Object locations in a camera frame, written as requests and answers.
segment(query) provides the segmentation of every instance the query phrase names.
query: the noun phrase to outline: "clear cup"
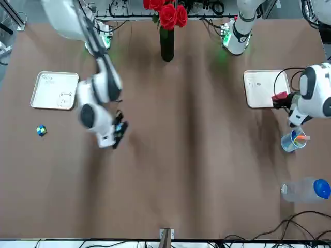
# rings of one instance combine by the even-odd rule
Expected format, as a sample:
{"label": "clear cup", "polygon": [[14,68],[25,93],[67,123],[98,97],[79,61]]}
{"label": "clear cup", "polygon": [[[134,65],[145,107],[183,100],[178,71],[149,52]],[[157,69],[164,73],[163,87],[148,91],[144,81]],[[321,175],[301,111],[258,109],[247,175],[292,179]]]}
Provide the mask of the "clear cup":
{"label": "clear cup", "polygon": [[281,138],[282,148],[287,152],[294,151],[298,148],[304,148],[305,145],[307,144],[306,140],[299,139],[294,141],[295,138],[298,137],[299,135],[306,136],[301,127],[298,127],[292,130],[289,134],[284,135]]}

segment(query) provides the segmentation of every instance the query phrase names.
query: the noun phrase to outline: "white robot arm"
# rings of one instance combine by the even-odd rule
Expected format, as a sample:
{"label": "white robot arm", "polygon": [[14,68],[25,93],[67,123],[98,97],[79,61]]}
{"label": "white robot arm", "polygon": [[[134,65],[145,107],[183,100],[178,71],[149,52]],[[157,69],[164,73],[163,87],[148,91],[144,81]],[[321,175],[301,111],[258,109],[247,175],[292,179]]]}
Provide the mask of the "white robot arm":
{"label": "white robot arm", "polygon": [[300,76],[300,92],[288,95],[288,121],[300,126],[312,118],[331,117],[331,65],[307,67]]}
{"label": "white robot arm", "polygon": [[[256,18],[256,10],[266,0],[237,0],[239,15],[236,20],[230,20],[222,28],[222,44],[234,55],[240,55],[248,45]],[[307,8],[307,0],[301,0],[303,14]],[[331,25],[331,1],[312,0],[313,16],[322,25]]]}
{"label": "white robot arm", "polygon": [[43,5],[57,32],[66,38],[84,41],[95,57],[99,73],[77,85],[79,117],[82,125],[89,132],[96,134],[99,147],[116,148],[128,123],[122,122],[123,115],[120,111],[117,111],[116,117],[113,118],[102,106],[104,103],[118,100],[122,82],[97,33],[96,27],[100,27],[100,24],[95,26],[88,18],[89,14],[84,15],[78,0],[43,0]]}

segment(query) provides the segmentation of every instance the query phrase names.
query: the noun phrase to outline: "red rose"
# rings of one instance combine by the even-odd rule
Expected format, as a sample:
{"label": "red rose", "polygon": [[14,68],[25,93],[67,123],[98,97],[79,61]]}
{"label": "red rose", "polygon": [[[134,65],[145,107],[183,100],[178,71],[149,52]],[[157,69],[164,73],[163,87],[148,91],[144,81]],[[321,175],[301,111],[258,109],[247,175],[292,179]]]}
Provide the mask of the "red rose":
{"label": "red rose", "polygon": [[143,0],[144,8],[151,9],[151,0]]}
{"label": "red rose", "polygon": [[177,22],[177,11],[172,4],[165,5],[161,10],[161,25],[164,29],[172,30]]}
{"label": "red rose", "polygon": [[151,4],[149,6],[150,9],[160,12],[164,5],[165,0],[150,0],[150,1],[151,1]]}
{"label": "red rose", "polygon": [[184,27],[187,24],[187,12],[183,5],[177,6],[177,25]]}

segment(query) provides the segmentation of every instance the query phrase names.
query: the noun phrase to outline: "blue bottle cap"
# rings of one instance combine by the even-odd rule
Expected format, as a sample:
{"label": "blue bottle cap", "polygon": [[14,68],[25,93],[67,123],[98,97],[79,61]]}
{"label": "blue bottle cap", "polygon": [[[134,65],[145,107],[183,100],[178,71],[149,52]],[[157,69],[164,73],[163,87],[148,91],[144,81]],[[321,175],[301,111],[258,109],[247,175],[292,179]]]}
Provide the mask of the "blue bottle cap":
{"label": "blue bottle cap", "polygon": [[316,195],[320,198],[328,200],[331,194],[331,188],[327,181],[324,179],[317,179],[314,182],[314,190]]}

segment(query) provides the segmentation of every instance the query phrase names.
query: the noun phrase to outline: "red object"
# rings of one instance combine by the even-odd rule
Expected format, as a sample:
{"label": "red object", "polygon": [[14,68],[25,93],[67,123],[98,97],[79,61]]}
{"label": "red object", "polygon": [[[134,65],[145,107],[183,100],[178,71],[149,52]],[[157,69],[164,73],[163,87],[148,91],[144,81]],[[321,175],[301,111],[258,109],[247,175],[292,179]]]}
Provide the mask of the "red object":
{"label": "red object", "polygon": [[143,4],[146,10],[151,9],[151,0],[143,0]]}
{"label": "red object", "polygon": [[164,5],[164,1],[165,0],[151,0],[151,4],[149,7],[157,12],[160,12]]}
{"label": "red object", "polygon": [[285,99],[287,96],[288,94],[286,93],[286,91],[284,91],[282,93],[278,93],[277,95],[272,96],[271,99],[273,101],[277,101],[277,100]]}
{"label": "red object", "polygon": [[177,6],[177,25],[184,27],[187,24],[187,12],[183,5]]}
{"label": "red object", "polygon": [[172,4],[167,4],[162,8],[160,17],[164,29],[172,30],[177,23],[177,11]]}

